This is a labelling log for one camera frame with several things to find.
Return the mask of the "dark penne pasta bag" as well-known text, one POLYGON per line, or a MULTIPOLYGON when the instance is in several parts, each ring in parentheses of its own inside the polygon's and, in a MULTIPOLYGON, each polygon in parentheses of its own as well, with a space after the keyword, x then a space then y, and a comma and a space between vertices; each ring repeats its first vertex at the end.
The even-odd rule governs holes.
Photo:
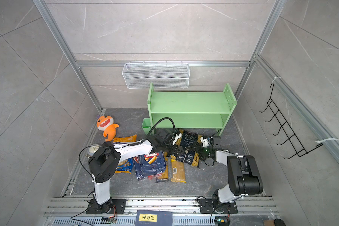
POLYGON ((195 134, 195 133, 192 133, 192 132, 189 132, 189 131, 185 131, 185 130, 179 130, 179 131, 180 131, 180 133, 182 133, 181 142, 180 142, 179 145, 174 145, 172 150, 174 150, 176 146, 182 146, 184 148, 188 147, 189 151, 188 151, 186 158, 180 158, 180 162, 189 164, 192 167, 199 168, 199 162, 200 162, 199 154, 191 152, 190 145, 194 142, 199 143, 200 136, 198 134, 195 134))

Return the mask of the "blue orecchiette pasta bag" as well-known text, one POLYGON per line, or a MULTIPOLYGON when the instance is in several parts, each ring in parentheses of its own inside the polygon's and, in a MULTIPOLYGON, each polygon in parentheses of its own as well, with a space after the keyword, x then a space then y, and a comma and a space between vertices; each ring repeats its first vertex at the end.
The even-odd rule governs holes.
MULTIPOLYGON (((113 144, 131 143, 131 142, 136 142, 136 140, 137 140, 137 134, 130 136, 130 137, 115 137, 113 140, 113 144)), ((133 160, 132 159, 124 160, 118 164, 115 174, 119 174, 119 173, 131 174, 132 168, 133 168, 133 160)))

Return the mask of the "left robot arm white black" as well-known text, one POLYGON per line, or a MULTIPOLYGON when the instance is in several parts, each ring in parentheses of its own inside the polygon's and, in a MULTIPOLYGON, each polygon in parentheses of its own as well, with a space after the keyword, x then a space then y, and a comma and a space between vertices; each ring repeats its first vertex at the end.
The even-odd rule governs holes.
POLYGON ((169 150, 174 147, 177 140, 182 137, 181 132, 175 128, 174 121, 169 117, 160 119, 151 127, 144 139, 127 142, 125 144, 113 144, 118 124, 114 123, 111 116, 102 116, 97 121, 97 127, 103 131, 105 142, 96 147, 96 152, 88 160, 89 170, 94 184, 94 204, 102 206, 111 200, 110 179, 114 176, 115 170, 120 162, 139 155, 147 155, 162 150, 169 150), (154 135, 152 131, 162 121, 169 120, 172 124, 171 130, 161 129, 154 135))

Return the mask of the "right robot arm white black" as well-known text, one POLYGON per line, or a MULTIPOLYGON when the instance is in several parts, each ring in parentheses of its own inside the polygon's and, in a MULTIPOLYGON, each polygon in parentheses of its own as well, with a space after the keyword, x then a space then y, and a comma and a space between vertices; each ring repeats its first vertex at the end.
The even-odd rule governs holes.
POLYGON ((214 207, 263 192, 264 185, 254 156, 222 149, 219 136, 201 137, 200 142, 202 147, 199 149, 199 157, 204 161, 212 158, 228 170, 228 184, 212 196, 214 207))

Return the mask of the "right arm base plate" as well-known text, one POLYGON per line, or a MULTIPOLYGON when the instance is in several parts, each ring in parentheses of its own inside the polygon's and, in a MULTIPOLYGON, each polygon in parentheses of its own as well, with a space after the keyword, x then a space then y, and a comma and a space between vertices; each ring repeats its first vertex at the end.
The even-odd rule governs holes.
POLYGON ((218 214, 237 214, 238 209, 235 202, 232 203, 217 203, 212 199, 200 197, 197 199, 197 203, 200 206, 200 213, 201 214, 211 214, 211 213, 218 213, 218 214))

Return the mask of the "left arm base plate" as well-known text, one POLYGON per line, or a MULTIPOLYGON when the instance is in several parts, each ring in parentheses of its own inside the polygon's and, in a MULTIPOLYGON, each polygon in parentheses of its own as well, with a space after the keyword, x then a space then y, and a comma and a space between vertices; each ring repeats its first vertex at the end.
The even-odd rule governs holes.
POLYGON ((126 206, 126 199, 110 199, 99 205, 95 199, 91 199, 86 214, 123 214, 126 206))

